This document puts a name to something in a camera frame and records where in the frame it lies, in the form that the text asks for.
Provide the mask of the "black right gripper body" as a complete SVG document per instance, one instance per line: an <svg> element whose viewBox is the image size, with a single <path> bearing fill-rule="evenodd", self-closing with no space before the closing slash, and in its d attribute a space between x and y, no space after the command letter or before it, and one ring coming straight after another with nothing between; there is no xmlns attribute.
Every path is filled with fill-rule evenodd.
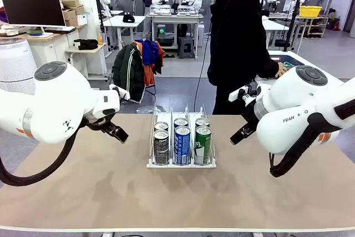
<svg viewBox="0 0 355 237"><path fill-rule="evenodd" d="M255 103L250 103L244 108L244 111L241 113L242 117L247 121L247 127L250 130L256 130L258 125L258 118L254 112Z"/></svg>

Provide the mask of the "black-sleeved left forearm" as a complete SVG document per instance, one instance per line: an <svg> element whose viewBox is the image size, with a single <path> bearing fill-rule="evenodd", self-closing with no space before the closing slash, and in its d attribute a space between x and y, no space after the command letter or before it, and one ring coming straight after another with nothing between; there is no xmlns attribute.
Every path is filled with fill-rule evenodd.
<svg viewBox="0 0 355 237"><path fill-rule="evenodd" d="M269 52L265 49L257 59L257 75L260 78L270 79L274 77L278 71L278 63L270 58Z"/></svg>

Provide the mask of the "person's left hand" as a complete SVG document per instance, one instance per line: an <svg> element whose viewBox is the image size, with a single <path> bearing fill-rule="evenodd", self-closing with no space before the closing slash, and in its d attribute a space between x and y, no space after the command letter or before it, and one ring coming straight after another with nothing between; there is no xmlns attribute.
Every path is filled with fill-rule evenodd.
<svg viewBox="0 0 355 237"><path fill-rule="evenodd" d="M285 67L281 62L278 62L278 72L275 75L276 79L279 79L282 75L284 75L288 71L288 68Z"/></svg>

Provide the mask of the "dark green puffer jacket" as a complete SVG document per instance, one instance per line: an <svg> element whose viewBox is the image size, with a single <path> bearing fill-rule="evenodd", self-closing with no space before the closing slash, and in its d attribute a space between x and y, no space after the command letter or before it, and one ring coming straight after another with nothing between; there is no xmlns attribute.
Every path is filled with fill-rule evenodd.
<svg viewBox="0 0 355 237"><path fill-rule="evenodd" d="M113 83L129 92L130 101L141 103L145 92L144 65L137 44L127 44L118 52L112 74Z"/></svg>

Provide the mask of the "person in black jacket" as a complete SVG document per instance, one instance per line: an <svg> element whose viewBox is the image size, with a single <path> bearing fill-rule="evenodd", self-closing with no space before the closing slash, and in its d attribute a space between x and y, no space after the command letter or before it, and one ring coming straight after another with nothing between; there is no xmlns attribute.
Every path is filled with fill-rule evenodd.
<svg viewBox="0 0 355 237"><path fill-rule="evenodd" d="M243 101L229 94L259 77L257 59L266 48L259 0L215 0L211 5L210 65L207 77L216 87L214 115L239 115Z"/></svg>

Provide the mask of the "white side table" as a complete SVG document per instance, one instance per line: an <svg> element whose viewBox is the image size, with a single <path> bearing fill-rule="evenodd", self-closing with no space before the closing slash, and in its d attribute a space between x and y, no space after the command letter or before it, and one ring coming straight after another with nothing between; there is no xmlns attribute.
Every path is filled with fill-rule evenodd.
<svg viewBox="0 0 355 237"><path fill-rule="evenodd" d="M277 55L288 55L296 59L297 61L302 62L305 65L316 67L320 69L324 74L326 74L329 80L338 79L342 82L347 82L351 79L342 75L341 67L343 67L343 65L338 63L332 63L332 61L329 61L329 57L326 56L314 57L310 55L304 57L291 51L283 52L278 50L269 50L268 52L272 57L275 57Z"/></svg>

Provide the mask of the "white cabinet desk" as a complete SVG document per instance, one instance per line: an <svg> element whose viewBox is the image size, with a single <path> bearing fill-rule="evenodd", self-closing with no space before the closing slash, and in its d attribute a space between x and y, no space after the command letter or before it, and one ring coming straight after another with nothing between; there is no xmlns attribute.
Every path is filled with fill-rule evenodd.
<svg viewBox="0 0 355 237"><path fill-rule="evenodd" d="M53 33L39 37L25 35L37 67L51 62L62 61L74 66L88 80L108 80L108 72L103 58L105 43L95 49L80 50L74 41L79 39L78 29L67 33ZM100 70L90 70L90 62L99 60Z"/></svg>

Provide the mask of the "white background table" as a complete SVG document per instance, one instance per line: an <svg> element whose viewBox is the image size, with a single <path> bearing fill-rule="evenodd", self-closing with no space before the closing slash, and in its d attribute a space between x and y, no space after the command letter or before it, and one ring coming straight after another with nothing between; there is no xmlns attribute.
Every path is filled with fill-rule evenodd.
<svg viewBox="0 0 355 237"><path fill-rule="evenodd" d="M125 30L129 30L130 33L130 42L134 41L134 29L140 26L144 19L146 18L145 16L133 16L134 17L134 22L123 22L124 16L113 16L108 18L106 21L104 21L103 26L105 28L111 27L116 29L116 36L118 40L118 48L119 50L122 49L123 41L121 38L121 34Z"/></svg>
<svg viewBox="0 0 355 237"><path fill-rule="evenodd" d="M263 27L266 31L266 48L272 48L275 46L277 37L285 38L287 36L289 27L283 24L276 23L269 19L262 20Z"/></svg>

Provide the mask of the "grey plastic stool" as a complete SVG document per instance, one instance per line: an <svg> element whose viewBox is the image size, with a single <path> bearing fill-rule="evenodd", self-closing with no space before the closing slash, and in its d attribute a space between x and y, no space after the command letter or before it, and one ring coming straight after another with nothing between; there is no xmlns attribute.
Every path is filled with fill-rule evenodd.
<svg viewBox="0 0 355 237"><path fill-rule="evenodd" d="M180 59L195 58L194 39L191 37L180 37L178 40L177 54Z"/></svg>

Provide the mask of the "black keyboard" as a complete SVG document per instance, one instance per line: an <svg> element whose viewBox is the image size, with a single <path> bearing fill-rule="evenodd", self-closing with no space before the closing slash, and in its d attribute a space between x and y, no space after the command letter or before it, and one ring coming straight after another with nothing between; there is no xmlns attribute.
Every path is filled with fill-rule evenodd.
<svg viewBox="0 0 355 237"><path fill-rule="evenodd" d="M76 29L76 27L45 27L44 31L49 33L67 34Z"/></svg>

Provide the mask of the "white air purifier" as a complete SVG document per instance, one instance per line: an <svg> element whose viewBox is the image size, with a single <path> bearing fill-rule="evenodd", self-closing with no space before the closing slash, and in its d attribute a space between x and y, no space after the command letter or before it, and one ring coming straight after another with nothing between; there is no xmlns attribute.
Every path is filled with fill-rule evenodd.
<svg viewBox="0 0 355 237"><path fill-rule="evenodd" d="M35 93L36 63L29 43L23 38L0 39L0 89Z"/></svg>

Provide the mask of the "black tripod stand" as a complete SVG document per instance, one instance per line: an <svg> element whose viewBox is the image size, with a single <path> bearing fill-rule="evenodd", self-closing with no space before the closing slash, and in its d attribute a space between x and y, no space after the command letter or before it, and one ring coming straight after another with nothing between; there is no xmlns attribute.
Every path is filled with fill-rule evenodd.
<svg viewBox="0 0 355 237"><path fill-rule="evenodd" d="M297 17L297 13L300 9L300 5L304 2L305 0L292 0L291 1L291 4L290 4L290 8L293 7L293 11L292 11L292 17L291 17L291 22L290 22L290 26L289 26L289 30L287 32L287 36L286 36L286 40L285 40L285 43L284 43L284 46L283 46L283 51L286 52L289 45L290 45L290 39L291 39L291 36L292 36L292 30L293 30L293 27L295 25L295 20L296 20L296 17Z"/></svg>

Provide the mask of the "wooden shelf unit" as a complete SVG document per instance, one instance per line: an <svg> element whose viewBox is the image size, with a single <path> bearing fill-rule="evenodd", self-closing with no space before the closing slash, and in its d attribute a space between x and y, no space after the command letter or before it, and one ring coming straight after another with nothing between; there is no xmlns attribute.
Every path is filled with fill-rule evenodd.
<svg viewBox="0 0 355 237"><path fill-rule="evenodd" d="M322 38L328 24L328 17L300 17L300 34L306 38Z"/></svg>

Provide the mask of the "background robot work table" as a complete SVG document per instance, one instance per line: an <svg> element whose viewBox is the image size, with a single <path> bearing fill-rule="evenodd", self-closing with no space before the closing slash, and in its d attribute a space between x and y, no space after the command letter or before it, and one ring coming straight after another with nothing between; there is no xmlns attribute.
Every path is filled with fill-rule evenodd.
<svg viewBox="0 0 355 237"><path fill-rule="evenodd" d="M151 20L151 40L156 40L156 29L157 24L172 24L174 26L174 41L171 47L162 47L162 49L178 49L178 34L177 28L179 24L190 24L192 26L192 37L194 38L194 59L197 60L197 41L199 37L199 23L202 21L204 16L202 14L195 15L179 15L179 14L153 14L149 12L146 18Z"/></svg>

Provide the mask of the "black computer monitor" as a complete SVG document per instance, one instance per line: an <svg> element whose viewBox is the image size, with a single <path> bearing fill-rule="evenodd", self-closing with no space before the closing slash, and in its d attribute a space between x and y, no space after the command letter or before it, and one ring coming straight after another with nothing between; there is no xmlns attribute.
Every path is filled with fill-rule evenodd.
<svg viewBox="0 0 355 237"><path fill-rule="evenodd" d="M60 0L2 1L9 24L17 26L65 26Z"/></svg>

